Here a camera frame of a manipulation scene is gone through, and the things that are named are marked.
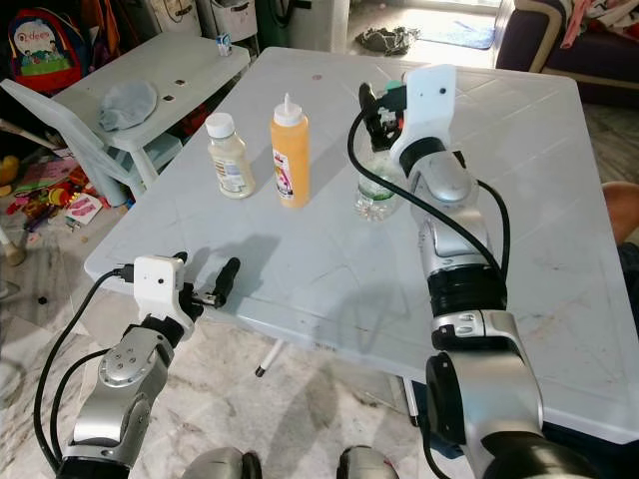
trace doormat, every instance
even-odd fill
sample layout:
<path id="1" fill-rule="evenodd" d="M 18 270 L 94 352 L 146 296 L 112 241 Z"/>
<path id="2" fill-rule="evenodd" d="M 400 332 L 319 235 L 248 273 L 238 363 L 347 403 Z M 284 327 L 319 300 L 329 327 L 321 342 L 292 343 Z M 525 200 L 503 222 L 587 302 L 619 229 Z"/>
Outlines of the doormat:
<path id="1" fill-rule="evenodd" d="M 461 47 L 487 50 L 495 37 L 495 19 L 493 17 L 469 20 L 450 20 L 437 25 L 420 27 L 419 40 L 447 43 Z"/>

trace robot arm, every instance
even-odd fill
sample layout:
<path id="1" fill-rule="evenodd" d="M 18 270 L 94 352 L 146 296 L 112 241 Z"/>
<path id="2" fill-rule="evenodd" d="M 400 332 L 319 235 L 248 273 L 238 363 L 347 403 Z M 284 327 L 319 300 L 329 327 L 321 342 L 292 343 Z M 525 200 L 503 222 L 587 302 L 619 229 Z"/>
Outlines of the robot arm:
<path id="1" fill-rule="evenodd" d="M 166 384 L 175 347 L 190 337 L 203 304 L 220 307 L 226 302 L 240 267 L 240 261 L 232 258 L 214 291 L 199 299 L 194 297 L 193 285 L 184 282 L 185 261 L 185 253 L 141 256 L 134 265 L 125 266 L 133 268 L 134 297 L 142 322 L 130 325 L 100 362 L 96 386 L 64 451 L 59 479 L 128 477 L 153 403 Z"/>
<path id="2" fill-rule="evenodd" d="M 449 149 L 454 67 L 417 69 L 405 80 L 364 107 L 348 152 L 360 173 L 412 202 L 434 317 L 431 340 L 440 351 L 426 364 L 430 427 L 461 446 L 477 478 L 594 478 L 584 459 L 541 433 L 541 393 L 505 310 L 505 278 L 476 207 L 478 183 Z M 410 195 L 373 178 L 354 158 L 356 125 L 380 107 L 405 109 L 390 158 L 406 175 Z"/>

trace white plastic chair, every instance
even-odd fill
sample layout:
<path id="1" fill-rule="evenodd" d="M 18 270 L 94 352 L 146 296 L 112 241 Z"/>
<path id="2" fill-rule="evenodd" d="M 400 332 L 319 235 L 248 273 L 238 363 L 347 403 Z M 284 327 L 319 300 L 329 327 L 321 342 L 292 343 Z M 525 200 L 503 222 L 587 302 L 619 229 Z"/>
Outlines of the white plastic chair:
<path id="1" fill-rule="evenodd" d="M 111 206 L 121 205 L 125 196 L 115 179 L 131 189 L 136 200 L 145 187 L 131 155 L 116 148 L 107 148 L 82 120 L 54 100 L 5 79 L 0 86 L 42 122 L 56 129 L 89 180 L 107 197 Z M 168 163 L 182 148 L 179 139 L 164 133 L 149 143 L 145 151 L 156 171 Z"/>

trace plastic bottle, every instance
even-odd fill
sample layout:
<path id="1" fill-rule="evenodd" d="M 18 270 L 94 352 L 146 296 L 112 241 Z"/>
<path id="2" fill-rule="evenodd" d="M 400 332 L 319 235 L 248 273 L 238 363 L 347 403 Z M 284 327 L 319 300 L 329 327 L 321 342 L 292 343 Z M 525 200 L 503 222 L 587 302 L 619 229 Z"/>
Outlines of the plastic bottle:
<path id="1" fill-rule="evenodd" d="M 309 119 L 288 93 L 271 120 L 271 141 L 282 205 L 301 208 L 311 197 Z"/>
<path id="2" fill-rule="evenodd" d="M 216 167 L 220 191 L 233 198 L 245 198 L 256 188 L 256 181 L 247 161 L 247 147 L 236 133 L 233 117 L 228 113 L 213 113 L 205 122 L 211 137 L 209 154 Z"/>
<path id="3" fill-rule="evenodd" d="M 390 164 L 388 150 L 376 153 L 370 149 L 364 150 L 360 152 L 358 158 L 368 170 L 384 180 L 402 187 L 398 171 Z M 369 180 L 364 175 L 359 175 L 354 204 L 358 215 L 366 220 L 381 222 L 392 215 L 396 205 L 397 195 L 395 193 Z"/>

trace white nozzle cap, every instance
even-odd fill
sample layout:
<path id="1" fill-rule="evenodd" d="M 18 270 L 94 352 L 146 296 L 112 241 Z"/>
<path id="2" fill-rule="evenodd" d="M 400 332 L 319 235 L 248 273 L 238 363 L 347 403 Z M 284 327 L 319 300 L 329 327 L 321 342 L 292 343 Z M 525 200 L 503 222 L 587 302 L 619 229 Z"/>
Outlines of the white nozzle cap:
<path id="1" fill-rule="evenodd" d="M 207 117 L 205 125 L 211 138 L 226 138 L 236 130 L 233 117 L 228 113 L 212 113 Z"/>
<path id="2" fill-rule="evenodd" d="M 300 105 L 291 103 L 291 96 L 286 93 L 284 95 L 284 102 L 276 106 L 273 119 L 282 127 L 294 127 L 302 122 L 304 113 Z"/>

